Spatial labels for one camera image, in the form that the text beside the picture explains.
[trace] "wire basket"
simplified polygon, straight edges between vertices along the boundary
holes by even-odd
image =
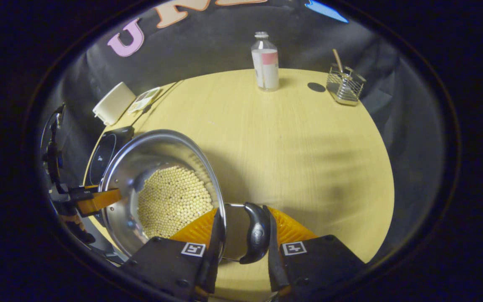
[[[327,89],[339,103],[355,105],[359,101],[366,80],[355,73],[350,67],[344,67],[344,73],[340,72],[336,63],[331,63],[331,69],[327,75]]]

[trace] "bottle cap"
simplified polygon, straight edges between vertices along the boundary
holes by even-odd
[[[269,37],[267,32],[255,32],[254,36],[255,36],[255,38],[268,38]]]

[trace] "round wooden table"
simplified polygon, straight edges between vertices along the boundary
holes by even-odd
[[[340,105],[329,92],[307,87],[325,86],[327,74],[280,69],[279,76],[275,92],[257,88],[253,69],[183,80],[135,122],[135,133],[171,129],[189,136],[210,161],[227,203],[276,208],[318,236],[337,236],[368,262],[387,235],[394,207],[383,140],[362,104]],[[139,115],[124,113],[105,131],[129,126]],[[225,256],[239,258],[249,219],[241,208],[227,210]],[[247,265],[222,260],[214,296],[269,297],[267,256]]]

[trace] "white plastic box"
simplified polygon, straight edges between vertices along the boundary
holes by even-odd
[[[134,100],[135,94],[132,90],[124,82],[120,82],[96,104],[92,112],[95,114],[94,117],[98,117],[104,122],[104,125],[111,126],[119,120]]]

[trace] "glass bottle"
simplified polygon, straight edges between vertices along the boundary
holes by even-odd
[[[257,42],[251,47],[257,85],[263,91],[278,89],[278,52],[276,46],[268,41],[267,32],[256,32]]]

